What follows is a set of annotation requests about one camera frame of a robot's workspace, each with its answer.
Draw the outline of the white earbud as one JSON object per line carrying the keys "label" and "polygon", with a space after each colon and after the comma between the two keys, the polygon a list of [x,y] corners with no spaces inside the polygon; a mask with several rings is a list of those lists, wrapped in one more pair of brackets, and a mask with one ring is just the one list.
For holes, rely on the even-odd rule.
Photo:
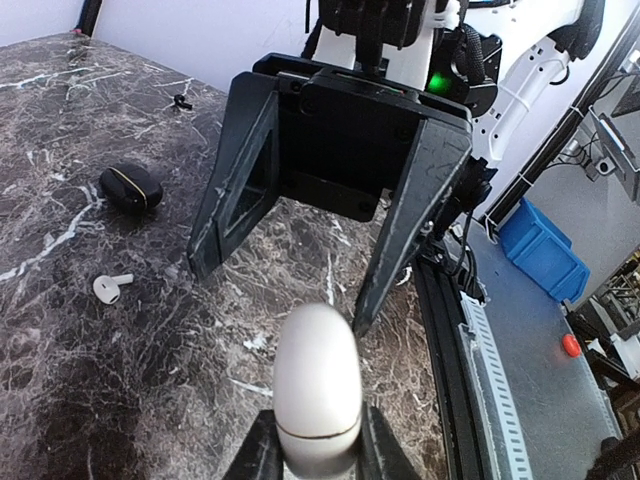
{"label": "white earbud", "polygon": [[118,276],[100,275],[93,281],[92,288],[96,297],[106,305],[114,304],[121,295],[121,287],[134,281],[133,274]]}

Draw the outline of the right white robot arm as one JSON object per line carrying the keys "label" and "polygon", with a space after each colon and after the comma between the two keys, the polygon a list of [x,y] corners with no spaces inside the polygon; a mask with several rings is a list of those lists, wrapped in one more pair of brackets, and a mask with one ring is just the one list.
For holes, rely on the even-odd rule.
{"label": "right white robot arm", "polygon": [[360,222],[391,208],[356,300],[364,334],[400,270],[490,193],[513,133],[588,57],[601,1],[321,1],[297,56],[230,87],[187,247],[207,277],[282,197]]}

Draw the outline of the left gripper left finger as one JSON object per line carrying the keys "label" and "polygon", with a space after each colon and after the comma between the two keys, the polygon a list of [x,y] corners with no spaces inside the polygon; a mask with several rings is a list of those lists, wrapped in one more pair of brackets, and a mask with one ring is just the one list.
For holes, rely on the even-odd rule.
{"label": "left gripper left finger", "polygon": [[283,452],[273,410],[258,413],[222,479],[283,479]]}

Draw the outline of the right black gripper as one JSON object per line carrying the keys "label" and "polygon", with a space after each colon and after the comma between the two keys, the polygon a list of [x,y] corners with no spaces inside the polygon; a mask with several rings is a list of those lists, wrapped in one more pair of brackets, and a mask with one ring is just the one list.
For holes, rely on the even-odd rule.
{"label": "right black gripper", "polygon": [[252,70],[231,83],[187,246],[191,270],[204,280],[229,258],[273,207],[278,180],[281,196],[359,222],[395,190],[356,300],[352,328],[363,336],[421,228],[451,195],[471,151],[469,110],[283,54]]}

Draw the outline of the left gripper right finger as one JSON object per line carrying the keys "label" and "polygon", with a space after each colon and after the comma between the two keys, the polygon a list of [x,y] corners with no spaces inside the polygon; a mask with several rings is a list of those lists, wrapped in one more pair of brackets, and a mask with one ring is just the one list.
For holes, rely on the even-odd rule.
{"label": "left gripper right finger", "polygon": [[420,479],[382,412],[367,403],[362,409],[356,478]]}

